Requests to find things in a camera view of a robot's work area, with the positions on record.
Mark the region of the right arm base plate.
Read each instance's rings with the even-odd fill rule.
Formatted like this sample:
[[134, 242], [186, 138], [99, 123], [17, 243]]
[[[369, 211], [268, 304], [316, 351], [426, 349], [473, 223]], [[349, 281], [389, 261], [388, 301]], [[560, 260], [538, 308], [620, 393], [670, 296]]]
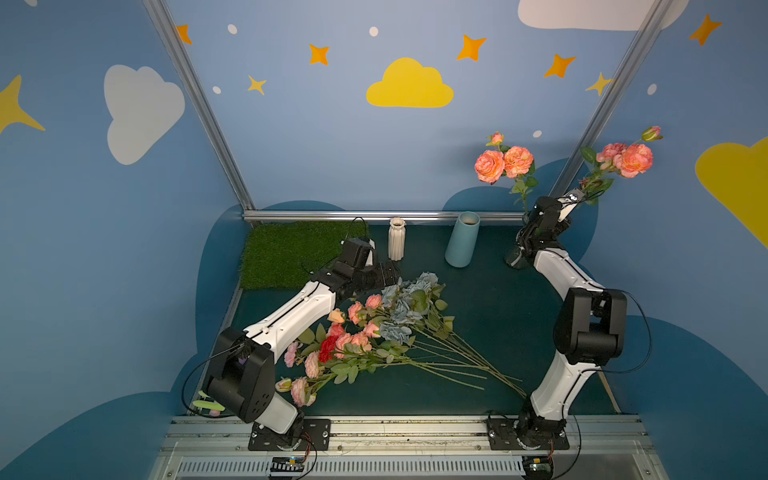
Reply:
[[492, 450], [565, 451], [570, 448], [563, 421], [488, 416], [485, 425]]

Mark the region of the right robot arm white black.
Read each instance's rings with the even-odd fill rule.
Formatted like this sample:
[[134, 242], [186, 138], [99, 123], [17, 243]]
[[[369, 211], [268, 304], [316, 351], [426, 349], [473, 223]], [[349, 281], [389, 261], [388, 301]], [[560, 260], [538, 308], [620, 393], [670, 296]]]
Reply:
[[529, 449], [564, 432], [570, 405], [586, 381], [623, 352], [627, 296], [593, 280], [558, 240], [571, 212], [587, 199], [579, 189], [538, 198], [507, 257], [513, 268], [533, 267], [562, 299], [553, 327], [555, 355], [516, 424], [518, 439]]

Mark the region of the red carnation flower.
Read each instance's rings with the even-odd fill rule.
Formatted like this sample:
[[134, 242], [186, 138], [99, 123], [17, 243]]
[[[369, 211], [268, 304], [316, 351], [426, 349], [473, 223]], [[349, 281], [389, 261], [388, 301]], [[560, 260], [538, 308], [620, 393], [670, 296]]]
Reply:
[[326, 338], [320, 347], [318, 361], [326, 364], [331, 360], [345, 360], [347, 357], [359, 356], [372, 352], [375, 346], [363, 334], [341, 334]]

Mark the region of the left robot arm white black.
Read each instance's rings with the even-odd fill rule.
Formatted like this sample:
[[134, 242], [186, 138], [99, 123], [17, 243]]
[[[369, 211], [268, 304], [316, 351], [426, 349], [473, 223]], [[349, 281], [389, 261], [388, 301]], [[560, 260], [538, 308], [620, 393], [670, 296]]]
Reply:
[[396, 264], [380, 262], [374, 243], [363, 237], [343, 242], [328, 268], [261, 321], [239, 330], [229, 327], [216, 339], [202, 391], [245, 423], [276, 434], [298, 425], [299, 411], [276, 394], [275, 364], [289, 345], [339, 302], [355, 294], [394, 285]]

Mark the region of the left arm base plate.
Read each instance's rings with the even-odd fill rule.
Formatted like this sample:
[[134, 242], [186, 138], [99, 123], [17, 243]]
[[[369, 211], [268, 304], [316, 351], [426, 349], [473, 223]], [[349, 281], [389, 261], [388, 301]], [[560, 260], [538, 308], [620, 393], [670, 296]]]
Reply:
[[275, 431], [259, 424], [252, 426], [249, 451], [327, 451], [331, 437], [332, 421], [328, 418], [299, 417], [286, 433]]

